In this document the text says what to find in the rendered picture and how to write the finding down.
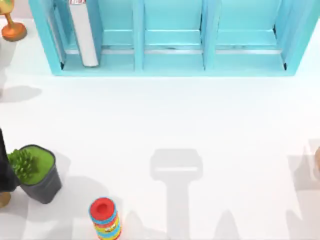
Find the green plant in grey pot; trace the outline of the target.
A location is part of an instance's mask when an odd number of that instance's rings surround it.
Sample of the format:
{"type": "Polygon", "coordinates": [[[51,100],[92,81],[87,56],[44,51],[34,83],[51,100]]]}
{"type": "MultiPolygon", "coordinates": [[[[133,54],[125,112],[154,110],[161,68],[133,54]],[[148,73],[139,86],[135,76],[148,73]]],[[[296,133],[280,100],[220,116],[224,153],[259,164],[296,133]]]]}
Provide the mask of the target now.
{"type": "Polygon", "coordinates": [[[25,193],[42,204],[52,202],[62,188],[55,154],[37,144],[28,144],[7,157],[25,193]]]}

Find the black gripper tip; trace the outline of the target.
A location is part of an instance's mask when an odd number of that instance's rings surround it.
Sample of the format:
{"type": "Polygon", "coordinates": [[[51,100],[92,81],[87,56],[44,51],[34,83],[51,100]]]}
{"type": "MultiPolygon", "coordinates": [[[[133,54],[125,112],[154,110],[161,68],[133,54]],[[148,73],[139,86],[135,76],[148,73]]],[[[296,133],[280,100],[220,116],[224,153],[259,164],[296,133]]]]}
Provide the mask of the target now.
{"type": "Polygon", "coordinates": [[[0,128],[0,193],[13,192],[18,186],[20,181],[9,163],[3,132],[0,128]]]}

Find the stack of coloured rings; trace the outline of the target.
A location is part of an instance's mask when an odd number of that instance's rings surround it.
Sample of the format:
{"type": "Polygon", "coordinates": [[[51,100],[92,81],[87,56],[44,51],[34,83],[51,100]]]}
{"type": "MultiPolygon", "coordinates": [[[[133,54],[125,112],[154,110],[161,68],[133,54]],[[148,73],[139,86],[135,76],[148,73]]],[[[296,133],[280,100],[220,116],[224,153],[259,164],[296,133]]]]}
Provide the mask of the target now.
{"type": "Polygon", "coordinates": [[[89,207],[92,220],[99,240],[118,240],[122,226],[115,202],[108,197],[99,197],[89,207]]]}

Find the tan rounded object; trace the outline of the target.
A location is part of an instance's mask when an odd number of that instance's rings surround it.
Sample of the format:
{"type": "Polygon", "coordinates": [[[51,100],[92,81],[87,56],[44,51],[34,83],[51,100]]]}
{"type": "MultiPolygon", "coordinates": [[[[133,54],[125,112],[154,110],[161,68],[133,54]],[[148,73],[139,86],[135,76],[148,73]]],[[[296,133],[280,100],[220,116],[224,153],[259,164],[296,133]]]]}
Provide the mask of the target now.
{"type": "Polygon", "coordinates": [[[320,146],[314,153],[314,176],[320,181],[320,146]]]}

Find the light blue rack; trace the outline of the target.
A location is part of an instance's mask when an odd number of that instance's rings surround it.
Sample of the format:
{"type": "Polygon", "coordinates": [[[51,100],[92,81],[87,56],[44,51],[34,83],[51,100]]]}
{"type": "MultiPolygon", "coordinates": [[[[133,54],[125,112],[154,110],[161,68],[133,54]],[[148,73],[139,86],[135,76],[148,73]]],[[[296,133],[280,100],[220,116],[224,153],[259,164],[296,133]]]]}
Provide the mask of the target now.
{"type": "Polygon", "coordinates": [[[320,0],[85,0],[86,67],[69,1],[29,0],[56,76],[293,76],[320,16],[320,0]]]}

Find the orange and gold trophy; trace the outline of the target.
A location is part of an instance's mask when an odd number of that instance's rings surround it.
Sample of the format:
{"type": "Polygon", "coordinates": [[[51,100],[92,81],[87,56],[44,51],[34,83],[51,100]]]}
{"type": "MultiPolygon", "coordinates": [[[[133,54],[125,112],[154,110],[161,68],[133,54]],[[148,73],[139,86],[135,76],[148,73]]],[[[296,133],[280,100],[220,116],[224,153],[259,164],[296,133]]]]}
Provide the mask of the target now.
{"type": "Polygon", "coordinates": [[[11,13],[14,9],[14,0],[0,0],[0,16],[4,16],[7,25],[1,30],[2,37],[8,42],[22,40],[27,35],[27,29],[23,23],[14,22],[11,13]]]}

